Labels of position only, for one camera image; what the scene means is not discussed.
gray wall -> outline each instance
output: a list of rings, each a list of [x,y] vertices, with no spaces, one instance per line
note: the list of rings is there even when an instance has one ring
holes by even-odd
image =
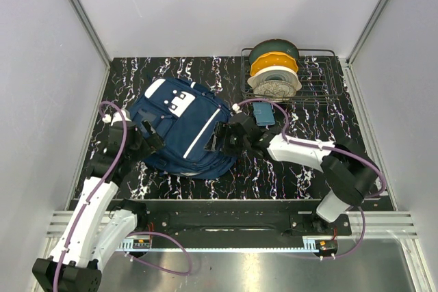
[[[105,75],[68,0],[0,0],[0,282],[27,291]]]
[[[81,0],[113,57],[239,55],[269,38],[347,56],[378,0]]]
[[[354,62],[391,185],[438,283],[438,0],[391,0]]]

green bowl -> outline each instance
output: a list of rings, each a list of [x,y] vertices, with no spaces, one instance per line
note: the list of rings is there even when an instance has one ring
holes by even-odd
[[[260,42],[256,47],[252,49],[249,54],[249,64],[253,65],[255,60],[263,54],[270,53],[271,51],[280,51],[286,53],[294,59],[300,57],[298,48],[291,42],[283,39],[271,39]]]

black marble table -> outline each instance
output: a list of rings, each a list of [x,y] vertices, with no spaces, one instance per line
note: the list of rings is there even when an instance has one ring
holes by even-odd
[[[240,57],[117,58],[113,62],[103,100],[129,108],[148,85],[159,77],[184,77],[202,83],[229,105],[242,100]],[[341,70],[335,74],[342,75]],[[355,111],[343,77],[342,95],[330,105],[288,105],[287,133],[309,140],[336,140],[347,135],[363,146]],[[278,113],[276,118],[283,120]],[[107,135],[107,125],[97,118],[83,172],[75,190],[78,198],[89,159]],[[133,199],[310,199],[329,190],[324,176],[302,165],[243,156],[215,180],[194,180],[163,174],[139,162],[126,178],[116,198]]]

blue bag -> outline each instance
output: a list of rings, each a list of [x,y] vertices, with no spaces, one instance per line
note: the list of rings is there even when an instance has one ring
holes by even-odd
[[[129,109],[131,120],[149,132],[144,121],[155,129],[165,146],[144,162],[159,170],[216,179],[235,163],[235,157],[205,150],[217,122],[231,117],[225,103],[206,87],[182,79],[158,79]]]

black wire rack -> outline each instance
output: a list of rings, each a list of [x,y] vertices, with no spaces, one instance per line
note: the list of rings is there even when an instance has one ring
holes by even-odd
[[[248,85],[250,77],[249,54],[252,48],[242,49],[241,89],[244,99],[264,97],[278,102],[281,95],[255,94]],[[329,49],[299,49],[297,61],[298,79],[302,88],[293,97],[285,97],[278,103],[285,104],[330,104],[342,94],[342,68],[335,52]]]

